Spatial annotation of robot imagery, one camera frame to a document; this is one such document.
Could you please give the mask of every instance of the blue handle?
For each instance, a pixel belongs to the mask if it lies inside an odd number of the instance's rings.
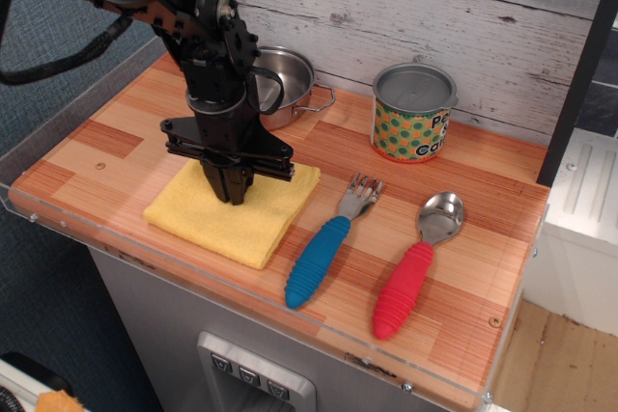
[[[328,267],[350,231],[351,220],[336,216],[316,233],[290,273],[286,285],[286,305],[296,309],[309,301],[326,276]]]

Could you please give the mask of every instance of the button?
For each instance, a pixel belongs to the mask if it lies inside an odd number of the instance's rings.
[[[253,386],[260,386],[260,375],[253,371],[247,370],[245,367],[239,368],[240,378],[246,383]]]
[[[215,367],[217,367],[220,371],[230,372],[232,371],[232,364],[227,359],[217,356],[216,354],[211,354],[212,363]]]
[[[290,400],[290,392],[287,388],[284,388],[281,385],[277,385],[276,383],[268,381],[268,390],[273,396],[276,396],[283,400]]]

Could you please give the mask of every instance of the black cable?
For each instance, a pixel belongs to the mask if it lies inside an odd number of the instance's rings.
[[[272,104],[267,110],[263,110],[262,108],[254,108],[261,115],[269,116],[269,115],[276,113],[276,111],[281,106],[281,103],[283,102],[283,97],[285,96],[285,92],[283,89],[283,81],[281,80],[281,77],[279,76],[279,74],[277,74],[273,70],[266,69],[266,68],[251,67],[249,72],[256,76],[262,76],[262,77],[265,77],[266,79],[273,80],[279,85],[279,94],[277,95],[277,98],[275,99],[275,101],[272,102]]]
[[[12,0],[0,0],[0,47],[9,18],[11,2]],[[69,57],[19,71],[3,71],[0,69],[0,83],[9,86],[28,84],[85,65],[101,56],[111,43],[128,29],[132,21],[133,19],[129,15],[119,16],[106,31],[98,35],[81,51]]]

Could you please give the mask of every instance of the metal spoon head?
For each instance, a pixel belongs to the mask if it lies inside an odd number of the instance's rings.
[[[453,192],[434,195],[421,209],[418,228],[423,241],[436,245],[455,236],[464,221],[464,204]]]

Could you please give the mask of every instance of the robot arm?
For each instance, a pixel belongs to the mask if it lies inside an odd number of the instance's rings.
[[[257,36],[239,18],[235,0],[88,0],[96,7],[149,23],[183,71],[195,117],[161,123],[168,151],[199,159],[217,197],[234,205],[260,174],[290,180],[292,147],[267,132],[260,114],[283,98],[279,76],[253,66]],[[281,86],[272,107],[260,108],[256,75]]]

